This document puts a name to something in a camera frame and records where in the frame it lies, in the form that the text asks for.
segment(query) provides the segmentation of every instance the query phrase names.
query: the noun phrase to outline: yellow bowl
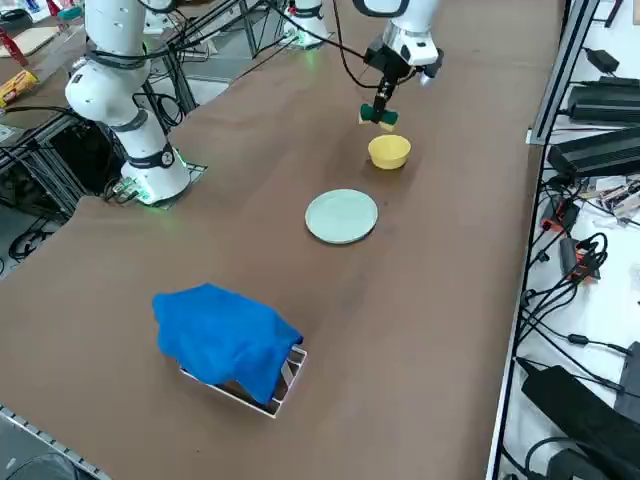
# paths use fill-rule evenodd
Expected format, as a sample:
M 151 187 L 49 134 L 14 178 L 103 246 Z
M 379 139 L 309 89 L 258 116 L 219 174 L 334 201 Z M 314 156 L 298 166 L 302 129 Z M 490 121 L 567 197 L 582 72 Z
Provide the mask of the yellow bowl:
M 407 163 L 411 143 L 399 135 L 381 135 L 369 143 L 373 164 L 383 170 L 394 170 Z

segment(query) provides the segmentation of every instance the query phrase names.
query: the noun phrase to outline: table surface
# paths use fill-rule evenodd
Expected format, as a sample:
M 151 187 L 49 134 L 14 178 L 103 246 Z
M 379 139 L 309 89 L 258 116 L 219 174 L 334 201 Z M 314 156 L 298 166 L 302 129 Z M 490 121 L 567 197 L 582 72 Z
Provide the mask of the table surface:
M 383 23 L 347 5 L 345 42 L 364 49 Z M 413 142 L 395 172 L 368 162 L 380 130 L 356 118 L 372 92 L 334 49 L 283 53 L 237 81 L 172 133 L 209 166 L 178 205 L 84 199 L 3 282 L 0 401 L 114 479 L 479 478 L 537 178 L 524 134 L 558 28 L 556 0 L 444 2 L 439 78 L 393 99 Z M 332 247 L 304 212 L 342 187 L 370 194 L 380 221 Z M 158 351 L 153 295 L 204 282 L 305 335 L 308 364 L 277 420 Z

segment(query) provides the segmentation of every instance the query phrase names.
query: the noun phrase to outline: blue cloth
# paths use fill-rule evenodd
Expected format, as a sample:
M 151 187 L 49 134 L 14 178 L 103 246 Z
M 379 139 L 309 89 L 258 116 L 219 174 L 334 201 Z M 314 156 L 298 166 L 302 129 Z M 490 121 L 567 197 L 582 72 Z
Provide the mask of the blue cloth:
M 208 384 L 237 381 L 256 401 L 273 396 L 302 336 L 271 307 L 211 284 L 153 299 L 158 347 Z

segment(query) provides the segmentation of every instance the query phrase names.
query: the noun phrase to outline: yellow box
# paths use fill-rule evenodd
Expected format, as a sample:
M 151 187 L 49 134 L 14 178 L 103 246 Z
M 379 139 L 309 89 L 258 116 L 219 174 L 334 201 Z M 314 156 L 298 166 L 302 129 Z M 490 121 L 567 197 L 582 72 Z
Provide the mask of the yellow box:
M 22 93 L 28 92 L 38 83 L 38 79 L 27 70 L 22 70 L 0 87 L 0 108 L 6 107 Z

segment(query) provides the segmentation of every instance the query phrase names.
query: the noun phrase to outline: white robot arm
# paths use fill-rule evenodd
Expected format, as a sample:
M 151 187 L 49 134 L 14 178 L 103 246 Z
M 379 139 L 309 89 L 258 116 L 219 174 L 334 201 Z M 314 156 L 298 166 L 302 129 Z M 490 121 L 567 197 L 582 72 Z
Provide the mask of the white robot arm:
M 85 28 L 100 51 L 142 56 L 145 13 L 138 0 L 86 0 Z M 153 204 L 182 192 L 189 185 L 187 167 L 154 113 L 133 101 L 149 76 L 150 61 L 88 55 L 78 67 L 67 84 L 67 100 L 80 115 L 106 124 L 118 137 L 127 153 L 122 177 L 125 184 L 135 183 L 138 200 Z
M 431 19 L 439 0 L 353 0 L 364 15 L 389 18 L 384 33 L 364 55 L 365 62 L 383 73 L 373 103 L 371 121 L 378 123 L 386 104 L 403 79 L 422 75 L 423 84 L 440 67 L 442 52 L 431 38 Z M 177 0 L 86 0 L 85 26 L 97 50 L 87 54 L 67 84 L 66 96 L 85 118 L 109 126 L 122 143 L 127 162 L 125 183 L 133 182 L 138 200 L 153 204 L 174 197 L 189 185 L 189 171 L 170 145 L 153 112 L 139 108 L 133 94 L 149 76 L 144 59 L 146 9 L 166 13 Z M 314 35 L 302 46 L 328 36 L 322 0 L 290 0 L 289 16 Z
M 369 17 L 388 18 L 384 33 L 369 46 L 365 62 L 383 77 L 373 102 L 371 121 L 378 123 L 399 82 L 420 74 L 425 86 L 442 65 L 443 52 L 431 37 L 431 21 L 440 0 L 353 0 Z

